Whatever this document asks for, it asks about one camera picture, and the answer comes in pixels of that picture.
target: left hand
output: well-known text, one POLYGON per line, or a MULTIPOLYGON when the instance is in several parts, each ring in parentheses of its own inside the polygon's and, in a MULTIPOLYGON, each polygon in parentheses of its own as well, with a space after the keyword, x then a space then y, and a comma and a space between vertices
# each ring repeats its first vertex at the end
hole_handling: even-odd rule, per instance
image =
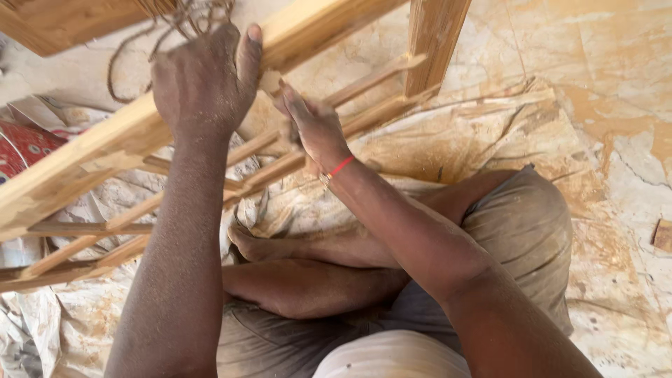
POLYGON ((152 69, 154 100, 176 145, 190 141, 224 144, 242 123, 257 95, 261 28, 241 38, 222 25, 167 54, 152 69))

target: foot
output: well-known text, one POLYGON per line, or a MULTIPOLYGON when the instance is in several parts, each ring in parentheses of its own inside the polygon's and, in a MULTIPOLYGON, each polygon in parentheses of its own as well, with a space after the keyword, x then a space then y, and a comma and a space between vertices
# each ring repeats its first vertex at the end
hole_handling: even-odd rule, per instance
POLYGON ((238 247, 243 257, 250 262, 279 260, 289 257, 284 252, 283 240, 254 237, 248 229, 239 225, 229 227, 226 233, 228 238, 238 247))

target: wooden frame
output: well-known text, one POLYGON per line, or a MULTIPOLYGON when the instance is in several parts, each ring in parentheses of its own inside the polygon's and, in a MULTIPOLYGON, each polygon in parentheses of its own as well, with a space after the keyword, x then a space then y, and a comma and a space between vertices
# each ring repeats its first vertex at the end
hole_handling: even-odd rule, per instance
MULTIPOLYGON (((409 53, 325 98, 326 103, 338 107, 385 79, 405 73, 403 92, 392 94, 346 122, 346 138, 402 115, 435 96, 443 83, 470 0, 411 2, 409 53)), ((260 73, 286 73, 403 3, 406 1, 297 0, 261 25, 264 46, 260 73)), ((251 139, 229 153, 227 166, 254 155, 279 137, 280 133, 272 130, 251 139)), ((134 222, 154 211, 163 193, 105 223, 43 220, 125 169, 168 174, 170 161, 151 154, 171 141, 171 133, 148 93, 0 186, 0 241, 22 235, 78 236, 31 266, 0 270, 0 292, 92 278, 137 258, 149 240, 151 225, 134 222), (68 261, 110 235, 138 236, 98 260, 68 261)), ((305 159, 305 153, 292 152, 241 182, 227 180, 224 206, 232 206, 303 168, 305 159)))

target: person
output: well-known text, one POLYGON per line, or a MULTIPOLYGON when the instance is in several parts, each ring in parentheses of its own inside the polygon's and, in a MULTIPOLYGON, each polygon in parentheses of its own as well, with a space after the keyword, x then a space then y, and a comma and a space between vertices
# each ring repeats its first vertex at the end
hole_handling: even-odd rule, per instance
POLYGON ((567 337, 571 220, 551 183, 526 167, 408 198, 352 157, 333 109, 291 87, 279 109, 365 230, 235 227, 252 263, 222 268, 226 147, 255 99, 261 40, 227 24, 154 64, 175 155, 106 377, 600 376, 567 337), (336 316, 385 301, 359 324, 336 316))

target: dust-covered skin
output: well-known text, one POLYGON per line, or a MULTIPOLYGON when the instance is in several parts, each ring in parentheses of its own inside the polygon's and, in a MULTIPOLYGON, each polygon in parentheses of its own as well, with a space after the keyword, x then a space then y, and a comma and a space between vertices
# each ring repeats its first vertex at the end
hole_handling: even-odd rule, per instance
POLYGON ((106 377, 216 377, 219 222, 228 141, 256 94, 261 29, 233 25, 160 56, 155 101, 175 137, 159 220, 114 339, 106 377))
MULTIPOLYGON (((290 87, 284 105, 308 154, 337 155, 313 153, 318 165, 330 169, 349 155, 338 120, 312 112, 290 87)), ((331 180, 331 190, 441 305, 473 377, 600 377, 502 265, 455 223, 431 216, 358 161, 331 180)))

